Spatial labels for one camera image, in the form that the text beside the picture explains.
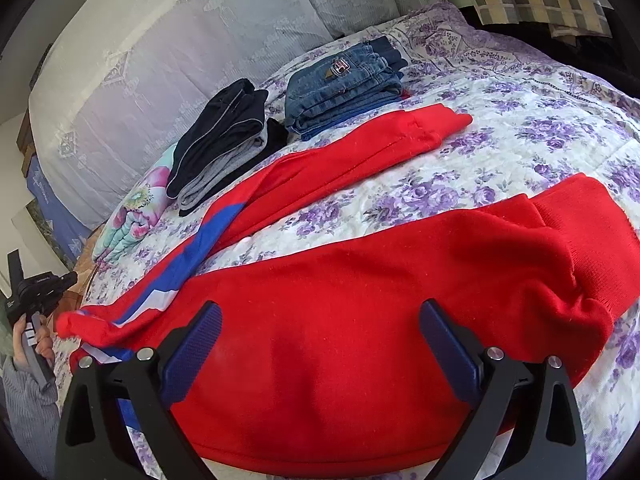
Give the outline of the left forearm grey sleeve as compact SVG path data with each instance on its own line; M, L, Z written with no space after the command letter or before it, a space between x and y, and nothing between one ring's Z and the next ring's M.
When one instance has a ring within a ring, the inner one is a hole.
M60 426L55 386L41 390L30 370L5 356L1 391L1 406L15 443L40 476L52 479Z

